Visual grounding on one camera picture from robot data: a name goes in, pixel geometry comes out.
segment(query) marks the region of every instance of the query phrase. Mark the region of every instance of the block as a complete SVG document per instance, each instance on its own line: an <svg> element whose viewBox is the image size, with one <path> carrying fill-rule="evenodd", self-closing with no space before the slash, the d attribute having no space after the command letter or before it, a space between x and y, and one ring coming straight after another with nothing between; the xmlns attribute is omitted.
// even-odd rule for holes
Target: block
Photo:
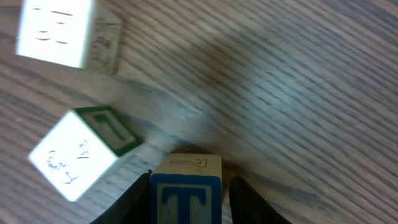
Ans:
<svg viewBox="0 0 398 224"><path fill-rule="evenodd" d="M152 224L221 223L221 157L170 154L150 177Z"/></svg>
<svg viewBox="0 0 398 224"><path fill-rule="evenodd" d="M16 54L112 74L121 26L96 0L24 0Z"/></svg>
<svg viewBox="0 0 398 224"><path fill-rule="evenodd" d="M65 114L28 159L74 202L140 143L110 107L77 108Z"/></svg>

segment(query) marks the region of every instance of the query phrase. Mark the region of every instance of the blue block face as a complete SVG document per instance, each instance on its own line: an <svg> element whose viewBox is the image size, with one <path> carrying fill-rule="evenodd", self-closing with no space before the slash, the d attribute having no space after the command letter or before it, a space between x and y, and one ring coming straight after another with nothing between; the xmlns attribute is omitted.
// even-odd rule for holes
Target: blue block face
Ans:
<svg viewBox="0 0 398 224"><path fill-rule="evenodd" d="M221 223L221 179L215 176L153 174L152 224Z"/></svg>

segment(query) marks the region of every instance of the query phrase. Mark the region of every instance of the wooden table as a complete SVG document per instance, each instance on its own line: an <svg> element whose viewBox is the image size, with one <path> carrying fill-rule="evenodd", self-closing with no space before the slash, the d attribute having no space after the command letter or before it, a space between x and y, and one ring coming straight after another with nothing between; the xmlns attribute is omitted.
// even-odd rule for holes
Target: wooden table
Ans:
<svg viewBox="0 0 398 224"><path fill-rule="evenodd" d="M292 223L398 222L397 0L105 5L126 21L113 77L16 56L20 2L0 2L1 222L89 223L181 147L221 155ZM95 105L146 143L68 203L26 156Z"/></svg>

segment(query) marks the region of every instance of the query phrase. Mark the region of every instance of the block top face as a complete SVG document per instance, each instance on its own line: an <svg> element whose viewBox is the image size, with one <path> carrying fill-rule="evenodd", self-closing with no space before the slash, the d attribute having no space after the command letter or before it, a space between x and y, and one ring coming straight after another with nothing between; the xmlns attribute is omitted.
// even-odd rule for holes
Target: block top face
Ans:
<svg viewBox="0 0 398 224"><path fill-rule="evenodd" d="M206 175L221 178L221 157L209 154L171 153L154 174Z"/></svg>
<svg viewBox="0 0 398 224"><path fill-rule="evenodd" d="M118 159L74 111L66 113L28 158L72 202Z"/></svg>
<svg viewBox="0 0 398 224"><path fill-rule="evenodd" d="M95 0L24 0L16 53L81 67L94 3Z"/></svg>

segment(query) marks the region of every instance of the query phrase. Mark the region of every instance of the green border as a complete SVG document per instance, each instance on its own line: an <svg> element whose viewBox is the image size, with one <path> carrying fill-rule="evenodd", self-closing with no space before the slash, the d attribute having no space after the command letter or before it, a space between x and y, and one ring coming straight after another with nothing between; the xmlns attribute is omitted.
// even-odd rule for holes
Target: green border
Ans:
<svg viewBox="0 0 398 224"><path fill-rule="evenodd" d="M113 111L113 109L110 106L92 106L92 107L85 107L85 108L74 108L74 110L76 111L76 113L80 116L80 118L87 124L87 122L83 119L82 115L85 113L89 113L89 112L95 112L95 111L103 111L103 110L107 110L109 111L117 121L119 121L121 123L122 126L124 126L127 131L135 137L135 141L133 141L130 144L127 144L119 149L112 149L108 143L106 141L103 140L103 138L101 137L100 134L98 134L90 125L87 124L87 126L89 126L94 133L103 140L103 142L119 157L123 156L125 153L133 150L134 148L136 148L137 146L139 146L140 144L142 144L142 139L139 138L137 135L135 135L120 119L118 116L116 116L116 113Z"/></svg>

